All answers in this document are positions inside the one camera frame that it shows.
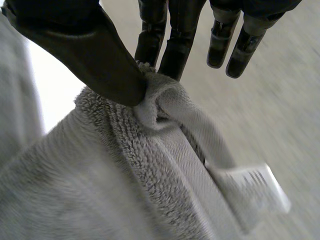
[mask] black robotic finger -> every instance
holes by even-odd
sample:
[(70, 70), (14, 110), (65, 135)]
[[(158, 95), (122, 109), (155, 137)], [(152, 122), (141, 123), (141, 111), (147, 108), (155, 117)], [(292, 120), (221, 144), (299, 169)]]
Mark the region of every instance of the black robotic finger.
[(279, 13), (268, 18), (244, 15), (241, 32), (225, 71), (229, 77), (236, 79), (242, 75), (267, 29), (271, 28), (283, 15), (284, 13)]
[(206, 0), (169, 0), (171, 34), (159, 73), (180, 80), (185, 69), (201, 10)]
[(142, 31), (134, 59), (155, 67), (165, 37), (168, 2), (167, 0), (138, 0)]
[(211, 29), (210, 46), (206, 63), (209, 67), (218, 69), (225, 61), (241, 9), (222, 9), (213, 5), (211, 5), (211, 8), (214, 15), (214, 24)]
[(60, 60), (97, 94), (126, 106), (144, 99), (144, 76), (99, 5), (72, 26), (16, 16), (7, 3), (2, 13), (18, 32)]

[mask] gray floor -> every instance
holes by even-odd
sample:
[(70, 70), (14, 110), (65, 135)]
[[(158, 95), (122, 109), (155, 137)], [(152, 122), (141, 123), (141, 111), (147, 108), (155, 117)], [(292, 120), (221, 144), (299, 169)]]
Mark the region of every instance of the gray floor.
[[(103, 5), (134, 54), (138, 0)], [(208, 2), (199, 20), (182, 84), (215, 120), (239, 164), (267, 162), (293, 203), (289, 215), (270, 217), (252, 240), (320, 239), (319, 24), (320, 1), (303, 0), (267, 32), (245, 73), (231, 79), (226, 63), (218, 70), (206, 64), (213, 25)]]

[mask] fabric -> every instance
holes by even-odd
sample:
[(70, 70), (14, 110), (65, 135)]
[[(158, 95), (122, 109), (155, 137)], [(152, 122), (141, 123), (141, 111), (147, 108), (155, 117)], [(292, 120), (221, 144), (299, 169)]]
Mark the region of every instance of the fabric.
[(85, 88), (65, 119), (4, 166), (0, 239), (241, 239), (203, 165), (235, 165), (224, 141), (178, 82), (140, 67), (140, 105)]

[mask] white label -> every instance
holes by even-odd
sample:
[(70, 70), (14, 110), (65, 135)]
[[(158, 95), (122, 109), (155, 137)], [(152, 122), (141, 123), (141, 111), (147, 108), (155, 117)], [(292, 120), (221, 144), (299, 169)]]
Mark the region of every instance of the white label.
[(233, 169), (214, 169), (206, 164), (206, 168), (245, 232), (257, 226), (262, 213), (290, 211), (291, 203), (267, 164)]

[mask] terry cloth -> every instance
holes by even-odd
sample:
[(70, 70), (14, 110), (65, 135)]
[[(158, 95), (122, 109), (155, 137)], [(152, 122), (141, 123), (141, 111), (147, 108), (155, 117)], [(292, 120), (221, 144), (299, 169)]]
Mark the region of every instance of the terry cloth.
[(223, 139), (178, 82), (140, 68), (140, 105), (85, 88), (74, 110), (1, 169), (1, 240), (241, 239), (203, 164), (235, 166)]

